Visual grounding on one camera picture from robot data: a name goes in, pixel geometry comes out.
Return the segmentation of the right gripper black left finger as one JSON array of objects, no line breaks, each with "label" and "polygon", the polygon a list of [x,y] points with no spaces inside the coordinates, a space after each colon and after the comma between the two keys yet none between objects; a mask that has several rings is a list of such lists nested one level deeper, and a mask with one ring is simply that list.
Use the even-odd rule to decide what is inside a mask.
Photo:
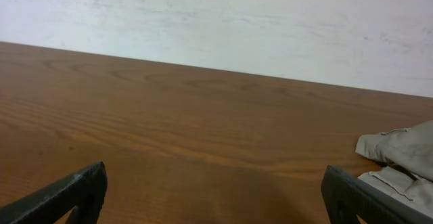
[{"label": "right gripper black left finger", "polygon": [[96,224],[107,189],[105,165],[96,162],[1,207],[1,222],[55,223],[69,213],[67,223]]}]

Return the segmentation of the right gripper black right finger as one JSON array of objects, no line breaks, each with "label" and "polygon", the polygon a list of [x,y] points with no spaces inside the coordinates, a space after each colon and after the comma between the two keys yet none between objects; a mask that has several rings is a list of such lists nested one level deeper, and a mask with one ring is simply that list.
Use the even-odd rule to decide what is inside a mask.
[{"label": "right gripper black right finger", "polygon": [[327,166],[321,194],[331,224],[432,224],[432,218],[387,196],[338,166]]}]

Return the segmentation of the khaki green shorts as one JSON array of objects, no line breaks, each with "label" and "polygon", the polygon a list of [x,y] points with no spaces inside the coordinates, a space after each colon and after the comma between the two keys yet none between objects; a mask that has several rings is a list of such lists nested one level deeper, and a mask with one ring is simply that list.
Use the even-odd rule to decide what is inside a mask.
[{"label": "khaki green shorts", "polygon": [[359,179],[387,196],[432,217],[432,122],[362,135],[355,152],[384,163]]}]

